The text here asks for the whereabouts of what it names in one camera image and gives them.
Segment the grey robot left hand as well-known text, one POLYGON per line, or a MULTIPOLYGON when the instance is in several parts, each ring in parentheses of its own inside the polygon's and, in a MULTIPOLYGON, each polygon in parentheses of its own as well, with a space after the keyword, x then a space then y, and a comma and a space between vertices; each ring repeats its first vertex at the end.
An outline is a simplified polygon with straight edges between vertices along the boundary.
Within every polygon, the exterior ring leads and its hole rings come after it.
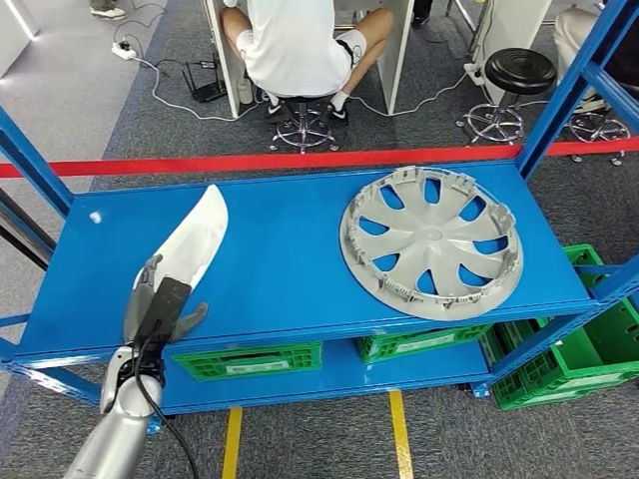
POLYGON ((125 313, 125 343, 140 349, 150 339, 159 350, 175 343, 197 327, 206 317, 208 304, 202 302, 195 310, 182 315, 192 287, 170 275, 162 275, 159 267, 162 255, 156 253, 139 271, 125 313))

